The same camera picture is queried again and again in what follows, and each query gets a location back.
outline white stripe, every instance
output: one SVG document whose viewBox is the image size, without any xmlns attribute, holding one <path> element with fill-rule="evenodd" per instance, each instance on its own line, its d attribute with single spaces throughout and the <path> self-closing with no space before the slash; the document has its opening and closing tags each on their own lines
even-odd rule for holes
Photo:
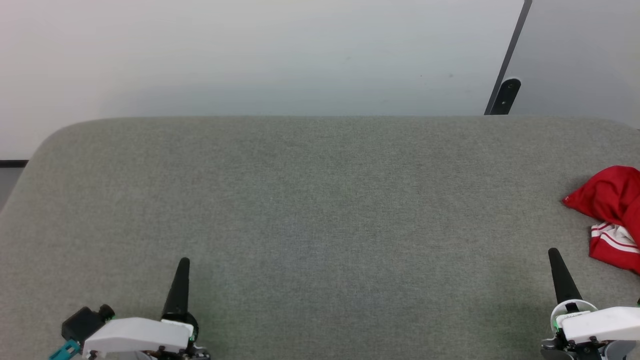
<svg viewBox="0 0 640 360">
<path fill-rule="evenodd" d="M 633 252 L 634 254 L 640 254 L 640 250 L 638 250 L 637 248 L 618 245 L 617 243 L 614 243 L 613 241 L 611 241 L 611 239 L 609 239 L 606 236 L 601 236 L 600 239 L 606 241 L 614 249 L 618 249 L 620 251 L 625 251 L 625 252 Z"/>
<path fill-rule="evenodd" d="M 604 232 L 604 234 L 609 235 L 609 239 L 616 240 L 620 245 L 638 247 L 638 245 L 633 239 L 627 238 L 626 236 L 620 236 L 620 234 L 617 233 L 617 230 L 606 231 Z"/>
<path fill-rule="evenodd" d="M 591 227 L 591 237 L 592 238 L 599 238 L 602 233 L 605 233 L 605 232 L 610 231 L 610 230 L 614 230 L 616 228 L 616 226 L 614 224 L 609 223 L 609 225 L 607 227 L 603 227 L 601 229 L 598 229 L 599 227 L 602 227 L 605 224 L 607 224 L 607 223 L 603 222 L 602 224 L 592 226 Z"/>
<path fill-rule="evenodd" d="M 602 230 L 602 229 L 606 229 L 607 227 L 613 227 L 613 225 L 614 225 L 613 223 L 605 221 L 602 224 L 592 226 L 591 230 L 597 230 L 597 229 Z"/>
</svg>

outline red garment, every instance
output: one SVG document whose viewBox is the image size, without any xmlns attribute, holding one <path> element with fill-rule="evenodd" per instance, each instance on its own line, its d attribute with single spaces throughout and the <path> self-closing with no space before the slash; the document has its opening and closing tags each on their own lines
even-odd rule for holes
<svg viewBox="0 0 640 360">
<path fill-rule="evenodd" d="M 640 241 L 640 171 L 623 166 L 606 168 L 563 202 L 585 215 L 623 226 L 636 243 Z M 599 236 L 592 238 L 589 255 L 640 274 L 640 254 L 609 246 Z"/>
</svg>

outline gray fabric surface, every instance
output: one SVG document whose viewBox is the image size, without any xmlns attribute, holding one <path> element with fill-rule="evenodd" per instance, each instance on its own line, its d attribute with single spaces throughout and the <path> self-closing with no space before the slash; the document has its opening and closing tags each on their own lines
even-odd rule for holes
<svg viewBox="0 0 640 360">
<path fill-rule="evenodd" d="M 217 359 L 539 359 L 549 247 L 597 306 L 640 296 L 560 203 L 616 164 L 640 133 L 595 119 L 74 125 L 0 213 L 0 354 L 44 359 L 81 306 L 158 318 L 188 256 Z"/>
</svg>

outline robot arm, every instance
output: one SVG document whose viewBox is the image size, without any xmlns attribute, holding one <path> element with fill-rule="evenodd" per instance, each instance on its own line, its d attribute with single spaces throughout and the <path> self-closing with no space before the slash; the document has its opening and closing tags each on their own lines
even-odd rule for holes
<svg viewBox="0 0 640 360">
<path fill-rule="evenodd" d="M 182 258 L 173 277 L 160 321 L 145 318 L 113 320 L 107 305 L 97 313 L 82 308 L 62 325 L 67 343 L 49 360 L 69 360 L 82 352 L 86 359 L 108 353 L 135 360 L 209 360 L 207 350 L 197 347 L 198 323 L 188 312 L 189 259 Z"/>
<path fill-rule="evenodd" d="M 640 340 L 640 308 L 598 310 L 582 299 L 560 252 L 549 249 L 558 305 L 551 314 L 554 338 L 544 340 L 546 360 L 625 360 Z"/>
</svg>

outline fabric texture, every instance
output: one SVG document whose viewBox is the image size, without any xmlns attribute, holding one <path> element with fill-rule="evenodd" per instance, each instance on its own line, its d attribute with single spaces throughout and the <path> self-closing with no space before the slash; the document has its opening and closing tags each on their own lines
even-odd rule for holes
<svg viewBox="0 0 640 360">
<path fill-rule="evenodd" d="M 563 202 L 592 218 L 624 226 L 640 239 L 640 171 L 633 167 L 606 168 Z"/>
<path fill-rule="evenodd" d="M 591 228 L 592 258 L 640 274 L 640 252 L 637 244 L 629 244 L 640 238 L 640 171 L 619 165 L 606 168 L 563 203 L 605 221 Z"/>
<path fill-rule="evenodd" d="M 216 359 L 539 359 L 557 247 L 635 304 L 558 199 L 640 133 L 552 117 L 110 119 L 67 127 L 0 212 L 0 352 L 44 359 L 109 304 L 158 319 L 179 259 Z"/>
<path fill-rule="evenodd" d="M 591 227 L 589 255 L 640 274 L 640 250 L 627 229 L 610 222 Z"/>
</svg>

